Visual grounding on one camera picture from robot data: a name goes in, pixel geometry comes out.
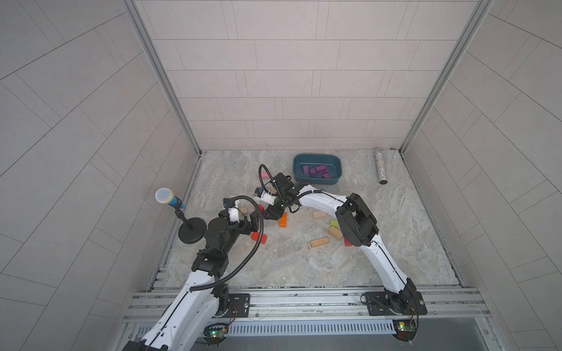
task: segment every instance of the orange block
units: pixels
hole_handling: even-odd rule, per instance
[[[287,213],[285,212],[281,219],[279,220],[279,227],[286,228],[287,227]]]

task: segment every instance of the white wall tile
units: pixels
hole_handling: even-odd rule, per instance
[[[462,139],[507,202],[519,198],[545,177],[490,122],[481,116]]]
[[[322,97],[376,97],[383,71],[323,71]]]
[[[43,122],[48,124],[49,127],[54,127],[61,120],[59,115],[45,101],[41,100],[15,73],[0,80],[0,83],[41,118]]]
[[[145,97],[148,104],[154,111],[158,122],[160,122],[170,110],[170,103],[168,102],[160,83],[156,83],[148,91],[148,93],[146,93]]]
[[[400,146],[402,146],[403,142],[404,138],[379,138],[377,147],[381,149],[398,149]]]
[[[540,258],[510,270],[516,282],[533,279],[550,273],[558,272],[548,257]]]
[[[431,185],[429,177],[427,176],[427,174],[425,174],[425,170],[418,160],[414,149],[409,148],[404,156],[410,171],[414,175],[413,178],[415,179],[416,185],[418,186],[421,197],[425,198],[433,191],[433,185]]]
[[[124,242],[150,190],[156,173],[138,157],[109,202],[97,227]]]
[[[363,136],[363,132],[367,126],[367,121],[351,121],[351,120],[339,120],[339,121],[317,121],[316,122],[316,133],[315,137],[356,137],[360,138]]]
[[[37,4],[67,42],[123,13],[122,5],[111,0],[37,0]]]
[[[318,3],[234,1],[238,39],[316,39]]]
[[[324,147],[324,138],[268,138],[268,150],[318,150]]]
[[[437,197],[436,192],[431,192],[425,197],[429,213],[433,216],[437,229],[441,232],[441,239],[445,242],[447,256],[457,267],[462,267],[470,263],[471,259],[466,251],[463,242],[449,219],[443,204]]]
[[[562,244],[561,237],[558,235],[562,222],[561,206],[562,194],[554,193],[519,214],[519,218],[558,269],[562,268],[562,253],[558,249]]]
[[[309,122],[254,121],[253,129],[257,138],[306,138],[309,133]]]
[[[51,128],[0,85],[0,174],[4,173]]]
[[[0,298],[16,300],[21,302],[35,303],[46,306],[55,293],[56,288],[0,274]]]
[[[425,98],[439,71],[394,71],[384,96],[394,98]]]
[[[59,47],[65,43],[65,40],[58,33],[51,21],[45,16],[45,13],[41,10],[39,5],[37,5],[35,0],[18,0],[18,2],[54,47]]]
[[[248,137],[246,124],[239,121],[195,121],[193,125],[197,129],[199,138]]]
[[[417,40],[342,40],[339,70],[407,70]]]
[[[223,120],[274,120],[274,98],[220,98]]]
[[[255,70],[253,40],[175,40],[186,70]]]
[[[89,314],[70,351],[87,350],[88,348],[101,350],[114,323],[113,318]]]
[[[153,40],[152,44],[156,49],[156,53],[162,62],[165,70],[184,70],[182,59],[179,57],[178,48],[175,45],[175,40]]]
[[[412,121],[376,120],[370,136],[379,136],[381,138],[404,138],[406,134],[408,134],[411,125]]]
[[[141,1],[155,39],[228,39],[219,1]]]
[[[318,15],[316,16],[316,40],[326,39],[329,6],[329,2],[318,2]]]
[[[353,98],[350,120],[398,120],[408,102],[407,98]]]
[[[117,71],[95,31],[30,63],[17,75],[59,116],[66,116]]]
[[[246,71],[250,97],[309,97],[312,71]]]
[[[428,140],[455,182],[459,181],[476,164],[474,158],[444,120],[437,124]]]
[[[142,46],[126,14],[104,23],[103,26],[117,47],[125,63],[142,52]]]
[[[486,174],[480,173],[462,193],[508,268],[545,256]]]
[[[552,273],[521,282],[519,286],[549,332],[554,344],[560,348],[562,346],[562,333],[560,332],[562,325],[558,320],[557,313],[552,312],[551,302],[556,299],[557,293],[562,289],[562,275]]]
[[[143,210],[140,210],[111,271],[107,275],[106,281],[103,283],[103,287],[99,291],[98,299],[123,304],[142,259],[139,253],[144,253],[146,250],[155,227],[156,221]]]
[[[148,153],[160,166],[170,152],[179,133],[182,133],[182,127],[174,111],[170,109],[145,146]]]
[[[450,81],[492,122],[519,94],[515,87],[468,53],[463,55]]]
[[[324,148],[330,149],[374,149],[379,138],[326,138]]]
[[[472,102],[462,95],[451,82],[447,82],[441,91],[434,108],[455,133],[459,131],[475,109]]]
[[[99,148],[98,154],[125,177],[154,128],[144,108],[137,103]]]
[[[234,71],[173,71],[173,76],[182,98],[240,97]]]
[[[51,129],[0,177],[0,231],[25,241],[104,140],[79,109]]]
[[[335,70],[339,40],[256,40],[260,70]]]
[[[437,167],[429,179],[459,235],[478,224],[476,216],[443,164]]]
[[[454,40],[421,40],[408,69],[441,71],[455,43]]]
[[[562,118],[562,49],[542,41],[510,79],[517,88]]]
[[[7,76],[54,48],[17,0],[2,2],[0,77]]]
[[[88,237],[88,240],[93,241],[99,246],[108,249],[114,254],[119,254],[119,250],[121,250],[121,246],[123,245],[122,242],[113,238],[111,235],[104,233],[98,228],[94,228],[94,230],[92,230],[92,233]]]
[[[19,350],[44,307],[36,304],[0,299],[0,340],[2,348]]]
[[[527,208],[533,206],[537,202],[546,199],[550,195],[556,193],[558,190],[548,181],[540,183],[533,189],[526,192],[517,200],[513,201],[510,205],[515,213],[521,213]]]
[[[493,16],[486,16],[467,51],[500,74],[530,34]]]
[[[478,225],[472,227],[471,229],[469,229],[466,233],[462,234],[460,236],[460,239],[463,241],[463,244],[467,245],[472,240],[480,238],[485,233],[486,232],[484,231],[484,228],[482,227],[482,225],[478,224]]]
[[[4,270],[22,245],[21,241],[0,234],[0,270]]]
[[[215,113],[209,98],[180,98],[178,99],[183,112],[189,121],[212,121]]]
[[[415,151],[418,159],[423,167],[424,171],[427,171],[431,165],[438,159],[437,153],[433,149],[433,146],[429,143],[429,140],[425,137],[425,134],[418,133],[414,140],[412,141],[411,148]]]
[[[41,349],[45,339],[53,334],[58,334],[57,338],[50,341],[53,348],[70,349],[115,256],[101,246],[86,241],[21,349]]]
[[[456,40],[475,2],[420,2],[406,39]]]
[[[405,2],[332,2],[326,39],[396,38]]]
[[[213,139],[216,150],[265,150],[268,144],[265,138],[252,139]]]
[[[58,286],[117,187],[86,165],[18,251],[4,273]]]
[[[238,39],[238,29],[236,28],[232,1],[221,1],[221,5],[223,6],[224,23],[226,25],[228,39]]]
[[[560,13],[557,0],[521,0],[516,3],[506,21],[555,45],[562,45]]]
[[[535,329],[540,321],[507,270],[487,235],[466,245],[472,262],[509,331]]]
[[[132,60],[82,101],[80,109],[109,136],[149,90],[141,66]]]
[[[339,120],[342,108],[343,98],[283,98],[283,119]]]

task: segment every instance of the natural wood block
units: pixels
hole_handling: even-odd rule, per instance
[[[320,239],[311,240],[310,246],[315,248],[315,247],[318,247],[318,246],[326,245],[329,242],[330,242],[330,239],[327,236],[325,236],[325,237],[320,238]]]
[[[342,231],[334,226],[331,226],[330,229],[328,229],[328,234],[330,234],[331,236],[333,236],[338,240],[342,240],[343,238]]]
[[[314,211],[312,213],[312,216],[314,218],[324,218],[324,217],[328,217],[328,214],[326,212],[322,212],[322,211]]]

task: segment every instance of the wooden block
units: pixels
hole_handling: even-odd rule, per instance
[[[326,212],[322,212],[322,211],[314,211],[312,213],[312,216],[314,218],[324,218],[324,217],[328,217],[328,214]]]
[[[330,229],[328,229],[328,234],[330,234],[331,236],[333,236],[338,240],[342,240],[343,238],[342,231],[334,226],[331,226]]]
[[[322,245],[326,245],[330,242],[330,239],[328,239],[327,236],[320,238],[320,239],[314,239],[310,241],[310,246],[315,248],[318,246],[322,246]]]
[[[286,228],[287,227],[287,213],[286,212],[279,219],[279,227],[280,228]]]

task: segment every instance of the vent grille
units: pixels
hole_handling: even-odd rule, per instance
[[[228,336],[396,334],[392,321],[251,321],[234,322]]]

